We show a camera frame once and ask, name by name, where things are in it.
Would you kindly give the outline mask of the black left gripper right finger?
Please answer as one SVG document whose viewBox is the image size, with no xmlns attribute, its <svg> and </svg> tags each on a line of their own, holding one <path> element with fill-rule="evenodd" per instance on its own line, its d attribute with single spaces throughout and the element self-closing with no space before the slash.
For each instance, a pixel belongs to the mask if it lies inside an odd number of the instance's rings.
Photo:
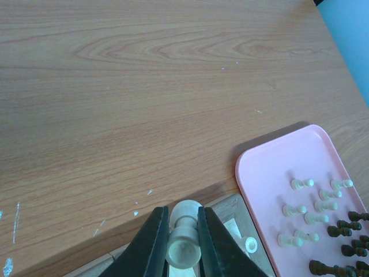
<svg viewBox="0 0 369 277">
<path fill-rule="evenodd" d="M 199 207 L 197 229 L 200 276 L 266 276 L 240 249 L 212 208 Z"/>
</svg>

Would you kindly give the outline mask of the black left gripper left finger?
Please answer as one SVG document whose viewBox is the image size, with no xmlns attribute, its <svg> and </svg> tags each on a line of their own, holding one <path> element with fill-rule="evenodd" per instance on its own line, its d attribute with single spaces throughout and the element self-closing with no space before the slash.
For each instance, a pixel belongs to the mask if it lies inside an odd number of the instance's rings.
<svg viewBox="0 0 369 277">
<path fill-rule="evenodd" d="M 168 276 L 169 209 L 156 207 L 123 253 L 101 276 Z"/>
</svg>

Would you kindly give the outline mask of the light wooden rook piece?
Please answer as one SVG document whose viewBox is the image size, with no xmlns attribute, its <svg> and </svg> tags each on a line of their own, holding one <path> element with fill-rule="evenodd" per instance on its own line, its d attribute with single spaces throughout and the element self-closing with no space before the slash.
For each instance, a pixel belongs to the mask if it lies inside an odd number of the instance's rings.
<svg viewBox="0 0 369 277">
<path fill-rule="evenodd" d="M 166 261 L 172 267 L 192 268 L 201 258 L 197 228 L 200 207 L 194 200 L 183 200 L 172 210 L 166 254 Z"/>
</svg>

